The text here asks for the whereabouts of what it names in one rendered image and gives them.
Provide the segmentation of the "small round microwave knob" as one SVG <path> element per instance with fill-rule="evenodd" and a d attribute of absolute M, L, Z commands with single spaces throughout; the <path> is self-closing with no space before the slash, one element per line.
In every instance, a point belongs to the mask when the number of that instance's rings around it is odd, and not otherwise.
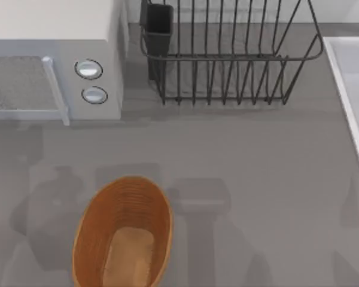
<path fill-rule="evenodd" d="M 101 87 L 92 86 L 81 92 L 81 97 L 92 105 L 101 105 L 108 100 L 108 93 Z"/>

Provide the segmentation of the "brown oval woven basket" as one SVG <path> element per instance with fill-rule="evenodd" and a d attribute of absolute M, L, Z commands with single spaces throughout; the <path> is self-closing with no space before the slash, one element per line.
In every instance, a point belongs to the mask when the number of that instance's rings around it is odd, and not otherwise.
<path fill-rule="evenodd" d="M 103 287 L 102 278 L 115 232 L 140 228 L 154 237 L 147 287 L 159 287 L 172 248 L 171 204 L 160 187 L 143 176 L 123 176 L 101 188 L 80 218 L 72 248 L 74 287 Z"/>

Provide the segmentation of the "large round microwave knob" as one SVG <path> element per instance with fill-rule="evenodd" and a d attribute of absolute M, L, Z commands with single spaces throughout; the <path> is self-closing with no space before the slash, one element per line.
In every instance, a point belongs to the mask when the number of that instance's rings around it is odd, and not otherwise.
<path fill-rule="evenodd" d="M 86 59 L 78 61 L 74 65 L 76 74 L 86 80 L 95 80 L 102 76 L 103 67 L 95 60 Z"/>

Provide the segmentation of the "black cutlery holder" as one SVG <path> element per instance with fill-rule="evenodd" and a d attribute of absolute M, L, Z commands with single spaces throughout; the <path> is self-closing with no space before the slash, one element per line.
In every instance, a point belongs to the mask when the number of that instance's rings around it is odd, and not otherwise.
<path fill-rule="evenodd" d="M 147 48 L 148 78 L 159 80 L 160 63 L 153 58 L 167 58 L 173 30 L 174 8 L 169 4 L 154 4 L 141 0 L 140 25 Z"/>

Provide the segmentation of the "bread loaf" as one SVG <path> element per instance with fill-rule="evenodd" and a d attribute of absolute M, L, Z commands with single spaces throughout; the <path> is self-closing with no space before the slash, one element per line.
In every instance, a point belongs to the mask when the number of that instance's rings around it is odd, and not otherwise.
<path fill-rule="evenodd" d="M 123 227 L 112 238 L 102 278 L 103 287 L 147 287 L 153 256 L 153 235 Z"/>

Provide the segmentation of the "pale microwave oven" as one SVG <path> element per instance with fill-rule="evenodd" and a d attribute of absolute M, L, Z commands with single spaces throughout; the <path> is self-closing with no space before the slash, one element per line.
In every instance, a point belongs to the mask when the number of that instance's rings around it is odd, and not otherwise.
<path fill-rule="evenodd" d="M 121 117 L 129 49 L 126 0 L 0 0 L 0 120 L 61 120 L 41 59 L 49 56 L 75 120 Z M 78 61 L 103 67 L 95 80 L 79 77 Z M 108 100 L 81 97 L 98 86 Z"/>

